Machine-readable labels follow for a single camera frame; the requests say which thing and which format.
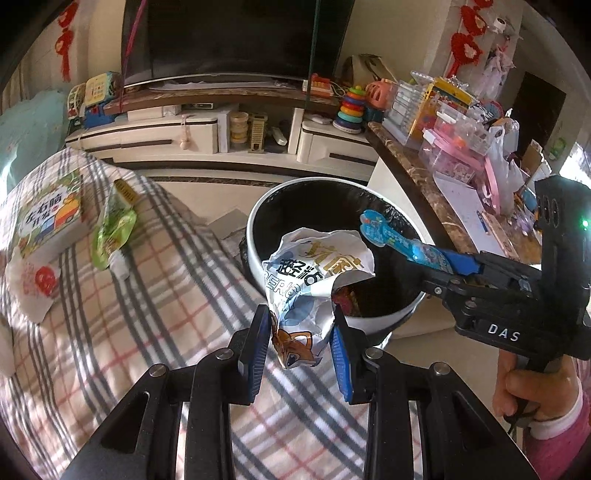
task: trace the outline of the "remote control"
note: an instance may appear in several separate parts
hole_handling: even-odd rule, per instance
[[[320,124],[320,125],[328,125],[329,123],[332,122],[332,120],[330,118],[326,118],[325,116],[322,116],[322,115],[310,115],[310,120],[312,120],[313,122],[316,122],[317,124]]]
[[[273,138],[279,145],[287,145],[287,140],[281,130],[279,130],[279,127],[271,127],[271,132],[273,133]]]

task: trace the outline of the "doorway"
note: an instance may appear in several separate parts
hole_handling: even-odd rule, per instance
[[[525,72],[511,114],[511,118],[519,122],[519,156],[525,153],[532,140],[542,147],[548,143],[565,98],[566,93],[559,88]]]

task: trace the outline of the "bed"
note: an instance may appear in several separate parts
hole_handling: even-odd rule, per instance
[[[195,364],[226,346],[264,302],[225,247],[180,201],[146,177],[70,148],[31,172],[2,205],[2,258],[9,258],[23,202],[75,168],[83,175],[90,226],[115,179],[125,179],[141,198],[138,224],[125,247],[127,280],[93,268],[89,237],[84,238],[56,260],[59,295],[38,326],[19,312],[4,275],[0,280],[0,312],[12,333],[17,366],[11,378],[0,378],[0,416],[42,479],[61,476],[152,364]],[[234,407],[231,418],[240,479],[362,476],[368,409],[343,402],[330,355],[313,369],[286,371],[269,348],[260,394],[252,406]],[[186,412],[178,478],[185,425]]]

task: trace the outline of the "green snack pouch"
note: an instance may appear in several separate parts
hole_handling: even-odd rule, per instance
[[[125,180],[115,180],[93,232],[92,263],[100,270],[110,267],[120,280],[129,276],[120,249],[129,239],[137,220],[134,211],[137,199],[138,194]]]

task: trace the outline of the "tv screen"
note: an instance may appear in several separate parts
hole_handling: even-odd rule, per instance
[[[332,76],[355,0],[322,0],[313,71]],[[141,0],[127,0],[122,63]],[[210,74],[308,76],[316,0],[148,0],[126,85]]]

